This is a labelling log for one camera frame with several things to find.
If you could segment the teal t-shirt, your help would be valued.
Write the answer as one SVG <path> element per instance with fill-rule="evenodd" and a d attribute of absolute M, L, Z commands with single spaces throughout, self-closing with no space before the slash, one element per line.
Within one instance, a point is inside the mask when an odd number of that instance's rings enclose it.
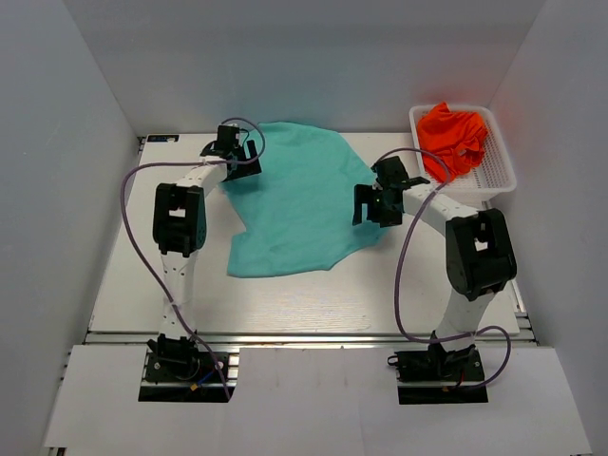
<path fill-rule="evenodd" d="M 244 225 L 233 236 L 227 272 L 237 278 L 329 271 L 376 245 L 386 229 L 352 223 L 354 187 L 374 175 L 337 132 L 297 123 L 264 123 L 262 171 L 223 185 Z"/>

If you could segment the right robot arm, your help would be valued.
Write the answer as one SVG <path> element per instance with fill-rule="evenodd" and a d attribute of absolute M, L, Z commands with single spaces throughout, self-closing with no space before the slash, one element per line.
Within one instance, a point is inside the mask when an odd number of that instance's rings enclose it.
<path fill-rule="evenodd" d="M 382 227 L 402 223 L 414 215 L 402 251 L 409 247 L 418 221 L 445 239 L 446 275 L 451 293 L 429 345 L 460 352 L 474 345 L 490 302 L 517 273 L 517 263 L 503 213 L 477 210 L 417 178 L 413 184 L 354 186 L 354 225 L 371 221 Z"/>

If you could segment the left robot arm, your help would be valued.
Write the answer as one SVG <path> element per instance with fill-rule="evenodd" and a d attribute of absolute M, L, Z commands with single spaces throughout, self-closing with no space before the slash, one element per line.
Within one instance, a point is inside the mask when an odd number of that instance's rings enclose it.
<path fill-rule="evenodd" d="M 160 334 L 180 339 L 196 331 L 193 314 L 195 267 L 207 236 L 205 199 L 223 181 L 261 172 L 256 143 L 216 140 L 184 177 L 157 186 L 153 239 L 161 253 L 164 300 Z"/>

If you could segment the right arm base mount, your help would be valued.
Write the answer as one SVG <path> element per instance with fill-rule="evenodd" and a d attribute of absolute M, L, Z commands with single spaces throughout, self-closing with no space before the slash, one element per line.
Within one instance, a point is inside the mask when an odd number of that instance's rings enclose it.
<path fill-rule="evenodd" d="M 445 351 L 440 344 L 424 351 L 396 351 L 387 358 L 395 368 L 400 405 L 458 405 L 488 402 L 479 351 L 474 345 Z"/>

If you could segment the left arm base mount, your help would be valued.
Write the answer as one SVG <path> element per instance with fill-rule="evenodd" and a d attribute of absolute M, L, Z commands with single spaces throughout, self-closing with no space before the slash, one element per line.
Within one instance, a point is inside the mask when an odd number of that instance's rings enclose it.
<path fill-rule="evenodd" d="M 187 337 L 161 334 L 146 343 L 139 401 L 142 403 L 225 404 L 236 388 L 231 354 L 210 354 Z"/>

